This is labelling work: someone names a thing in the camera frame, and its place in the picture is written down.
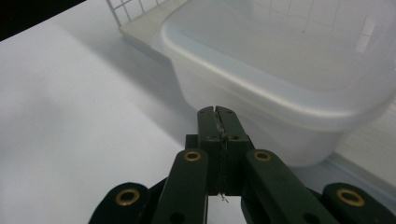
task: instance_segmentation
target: translucent plastic bin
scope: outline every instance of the translucent plastic bin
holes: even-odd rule
[[[395,95],[395,2],[170,1],[121,32],[171,59],[190,105],[231,108],[289,165],[325,159]]]

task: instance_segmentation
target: white surface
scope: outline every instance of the white surface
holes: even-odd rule
[[[124,43],[105,1],[73,7],[0,43],[0,223],[88,223],[106,193],[166,177],[196,111],[169,67]],[[321,191],[331,163],[296,170]],[[208,223],[244,223],[239,202],[211,198]]]
[[[230,107],[258,126],[248,131],[262,135],[259,144],[289,165],[311,165],[391,103],[396,5],[265,3],[190,0],[165,20],[152,47],[171,58],[194,108]],[[309,10],[297,16],[296,7]]]

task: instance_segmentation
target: wire grid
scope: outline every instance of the wire grid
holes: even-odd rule
[[[375,21],[368,7],[357,8],[357,2],[343,0],[252,0],[252,15],[259,21],[279,21],[300,28],[302,33],[331,35],[354,43],[364,53],[373,45],[371,36]]]
[[[106,0],[118,26],[132,21],[165,0]]]

